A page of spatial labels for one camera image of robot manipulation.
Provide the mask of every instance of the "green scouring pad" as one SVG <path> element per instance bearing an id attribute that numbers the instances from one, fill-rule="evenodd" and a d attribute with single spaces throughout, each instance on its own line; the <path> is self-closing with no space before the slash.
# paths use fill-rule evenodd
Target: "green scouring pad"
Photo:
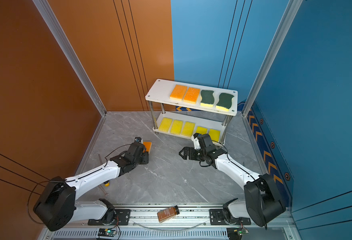
<path id="1" fill-rule="evenodd" d="M 213 107 L 214 102 L 215 102 L 215 98 L 213 97 L 212 90 L 201 90 L 200 106 Z"/>
<path id="2" fill-rule="evenodd" d="M 222 111 L 228 112 L 232 107 L 232 98 L 234 96 L 229 93 L 221 93 L 219 96 L 219 102 L 216 104 L 216 108 Z"/>

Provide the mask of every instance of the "black mounting plate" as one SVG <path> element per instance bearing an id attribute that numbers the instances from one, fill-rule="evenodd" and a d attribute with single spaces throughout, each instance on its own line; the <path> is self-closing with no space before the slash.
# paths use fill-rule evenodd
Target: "black mounting plate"
<path id="1" fill-rule="evenodd" d="M 209 209 L 209 218 L 211 220 L 211 225 L 229 225 L 224 220 L 224 214 L 222 209 Z M 240 222 L 243 225 L 251 225 L 250 218 L 241 217 L 239 221 L 234 225 L 240 225 Z"/>
<path id="2" fill-rule="evenodd" d="M 115 211 L 119 217 L 119 226 L 127 226 L 130 219 L 130 209 L 116 209 Z M 102 224 L 100 220 L 89 219 L 88 221 L 89 226 L 114 226 L 116 223 L 116 219 L 113 219 L 108 225 Z"/>

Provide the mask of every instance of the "white shelf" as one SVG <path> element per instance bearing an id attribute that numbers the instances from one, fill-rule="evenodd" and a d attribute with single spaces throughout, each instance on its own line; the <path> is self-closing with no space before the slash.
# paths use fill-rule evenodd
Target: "white shelf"
<path id="1" fill-rule="evenodd" d="M 219 140 L 221 139 L 221 137 L 223 135 L 223 132 L 224 132 L 224 129 L 225 129 L 225 127 L 222 126 L 221 122 L 212 121 L 212 120 L 208 120 L 208 119 L 204 119 L 204 118 L 192 117 L 192 116 L 188 116 L 188 115 L 184 115 L 184 114 L 180 114 L 180 113 L 172 113 L 172 112 L 166 112 L 164 114 L 160 113 L 160 116 L 157 118 L 157 126 L 158 127 L 160 127 L 160 124 L 161 124 L 161 121 L 162 121 L 163 118 L 171 118 L 173 120 L 181 120 L 181 121 L 183 121 L 183 127 L 185 125 L 185 122 L 194 122 L 195 123 L 195 128 L 193 130 L 193 134 L 196 133 L 196 129 L 197 129 L 198 126 L 207 128 L 208 129 L 207 133 L 209 133 L 210 129 L 218 130 L 218 131 L 220 131 Z M 165 134 L 168 134 L 168 135 L 172 135 L 172 136 L 176 136 L 176 137 L 182 137 L 182 138 L 191 140 L 190 137 L 185 137 L 183 135 L 175 135 L 175 134 L 170 133 L 170 129 L 171 128 L 172 128 L 172 125 L 169 128 L 168 132 L 162 132 L 162 131 L 159 131 L 158 129 L 153 129 L 153 131 L 161 132 L 161 133 L 165 133 Z M 220 146 L 220 144 L 218 144 L 217 142 L 213 142 L 213 143 L 215 145 Z"/>
<path id="2" fill-rule="evenodd" d="M 196 104 L 185 103 L 182 100 L 176 101 L 176 100 L 170 99 L 169 96 L 172 93 L 176 84 L 187 86 L 187 87 L 198 88 L 200 90 L 212 90 L 214 92 L 213 97 L 215 98 L 215 102 L 213 104 L 213 107 L 200 106 L 201 96 L 199 96 Z M 229 93 L 234 96 L 232 98 L 232 106 L 228 112 L 216 109 L 216 104 L 219 101 L 219 95 L 221 93 Z M 185 108 L 193 108 L 193 109 L 197 109 L 197 110 L 202 110 L 202 111 L 207 111 L 207 112 L 212 112 L 212 113 L 220 113 L 220 114 L 225 114 L 225 115 L 230 115 L 230 116 L 236 116 L 236 114 L 237 114 L 237 91 L 230 90 L 230 89 L 213 88 L 213 87 L 201 86 L 201 85 L 196 85 L 196 84 L 181 83 L 181 82 L 169 81 L 169 80 L 164 80 L 164 79 L 157 79 L 156 82 L 153 84 L 153 86 L 150 88 L 147 95 L 145 96 L 145 99 L 147 101 L 152 101 L 152 102 L 157 102 L 157 103 L 165 103 L 165 104 L 181 106 L 181 107 L 185 107 Z"/>

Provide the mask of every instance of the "gray marble floor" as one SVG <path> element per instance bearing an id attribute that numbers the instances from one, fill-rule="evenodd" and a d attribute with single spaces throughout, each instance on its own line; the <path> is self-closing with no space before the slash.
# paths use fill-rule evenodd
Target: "gray marble floor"
<path id="1" fill-rule="evenodd" d="M 224 115 L 183 111 L 182 114 L 223 121 Z M 193 146 L 191 140 L 152 131 L 150 112 L 108 112 L 84 171 L 100 165 L 116 147 L 130 144 L 142 137 L 152 142 L 148 165 L 139 165 L 133 171 L 111 180 L 103 187 L 115 204 L 131 203 L 213 203 L 222 204 L 235 197 L 244 199 L 244 191 L 230 177 L 213 167 L 200 167 L 197 161 L 183 160 L 178 152 L 185 146 Z M 237 114 L 229 124 L 226 136 L 229 154 L 252 171 L 261 172 L 250 144 L 244 123 Z M 126 150 L 122 147 L 118 153 Z M 79 200 L 104 198 L 98 188 L 84 194 Z"/>

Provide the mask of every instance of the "ventilation grille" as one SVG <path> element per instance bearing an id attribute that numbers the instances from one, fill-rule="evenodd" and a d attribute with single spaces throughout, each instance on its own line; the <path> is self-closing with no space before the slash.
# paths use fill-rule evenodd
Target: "ventilation grille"
<path id="1" fill-rule="evenodd" d="M 54 232 L 52 240 L 59 239 L 97 239 L 98 228 L 64 228 Z M 121 229 L 120 240 L 123 239 L 227 239 L 225 228 L 199 228 L 186 232 L 180 231 L 157 231 L 142 228 Z"/>

